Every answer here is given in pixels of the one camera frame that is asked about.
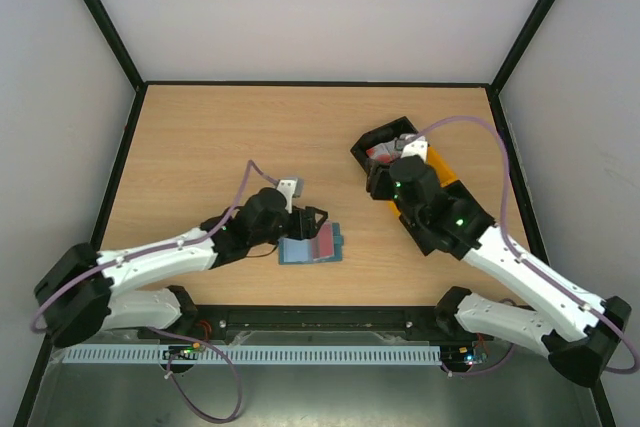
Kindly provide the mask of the red circle credit card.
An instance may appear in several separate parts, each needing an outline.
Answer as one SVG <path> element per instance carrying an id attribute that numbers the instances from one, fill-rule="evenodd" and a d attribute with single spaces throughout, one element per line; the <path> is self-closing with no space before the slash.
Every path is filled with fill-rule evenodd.
<path id="1" fill-rule="evenodd" d="M 313 258 L 325 259 L 334 255 L 333 226 L 325 222 L 314 239 Z"/>

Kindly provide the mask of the teal card holder wallet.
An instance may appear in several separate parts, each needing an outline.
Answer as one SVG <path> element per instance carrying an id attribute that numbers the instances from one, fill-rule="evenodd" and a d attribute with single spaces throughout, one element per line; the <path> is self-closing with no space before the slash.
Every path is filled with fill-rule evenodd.
<path id="1" fill-rule="evenodd" d="M 340 224 L 331 222 L 333 226 L 334 255 L 325 259 L 313 258 L 314 239 L 293 240 L 283 238 L 279 242 L 278 259 L 280 265 L 311 265 L 318 263 L 341 262 L 343 260 L 344 237 Z"/>

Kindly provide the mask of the black bin with red cards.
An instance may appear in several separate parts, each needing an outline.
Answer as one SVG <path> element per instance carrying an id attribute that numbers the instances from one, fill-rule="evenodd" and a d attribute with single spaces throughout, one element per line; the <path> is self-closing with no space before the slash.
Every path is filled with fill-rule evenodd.
<path id="1" fill-rule="evenodd" d="M 403 116 L 362 134 L 351 147 L 350 152 L 362 170 L 369 174 L 368 161 L 370 156 L 368 151 L 370 149 L 388 142 L 395 144 L 395 141 L 402 135 L 415 136 L 417 133 L 418 131 L 411 121 Z"/>

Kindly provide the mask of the black bin with teal cards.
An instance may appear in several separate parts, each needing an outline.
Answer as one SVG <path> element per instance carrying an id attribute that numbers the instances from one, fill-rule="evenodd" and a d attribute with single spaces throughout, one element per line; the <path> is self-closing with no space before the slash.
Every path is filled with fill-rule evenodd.
<path id="1" fill-rule="evenodd" d="M 480 237 L 496 225 L 461 181 L 444 187 L 431 203 L 404 208 L 399 220 L 424 256 L 440 251 L 457 260 L 479 248 Z"/>

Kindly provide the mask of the yellow bin with cards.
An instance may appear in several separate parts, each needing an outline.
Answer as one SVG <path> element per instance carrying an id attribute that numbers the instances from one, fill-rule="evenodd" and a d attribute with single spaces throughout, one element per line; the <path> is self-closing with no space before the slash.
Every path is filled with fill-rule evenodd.
<path id="1" fill-rule="evenodd" d="M 453 187 L 459 181 L 458 176 L 444 159 L 437 152 L 433 152 L 431 148 L 428 148 L 426 163 L 435 169 L 441 187 L 443 188 L 443 193 L 437 195 L 435 199 L 429 203 L 415 206 L 390 201 L 393 204 L 395 213 L 398 216 L 404 217 L 406 220 L 420 218 L 426 221 L 452 203 L 453 194 L 450 192 L 450 187 Z"/>

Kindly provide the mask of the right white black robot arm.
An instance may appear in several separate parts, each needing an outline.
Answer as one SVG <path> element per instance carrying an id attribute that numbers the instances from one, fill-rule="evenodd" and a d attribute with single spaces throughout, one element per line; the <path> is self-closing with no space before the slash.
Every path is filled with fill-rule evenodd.
<path id="1" fill-rule="evenodd" d="M 423 254 L 448 253 L 489 274 L 527 303 L 489 301 L 453 287 L 437 306 L 442 330 L 486 333 L 545 357 L 567 380 L 591 388 L 620 343 L 632 309 L 604 299 L 559 275 L 506 234 L 456 180 L 442 184 L 420 156 L 365 163 L 366 189 L 392 202 Z"/>

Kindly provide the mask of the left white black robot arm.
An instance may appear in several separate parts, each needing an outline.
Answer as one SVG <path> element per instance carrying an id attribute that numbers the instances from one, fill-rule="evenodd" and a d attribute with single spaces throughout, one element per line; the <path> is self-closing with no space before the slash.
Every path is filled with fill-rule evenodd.
<path id="1" fill-rule="evenodd" d="M 62 348 L 105 330 L 174 327 L 188 311 L 181 290 L 145 286 L 237 262 L 258 245 L 315 238 L 328 213 L 298 207 L 294 196 L 290 184 L 266 187 L 183 234 L 139 247 L 70 247 L 34 289 L 42 332 Z"/>

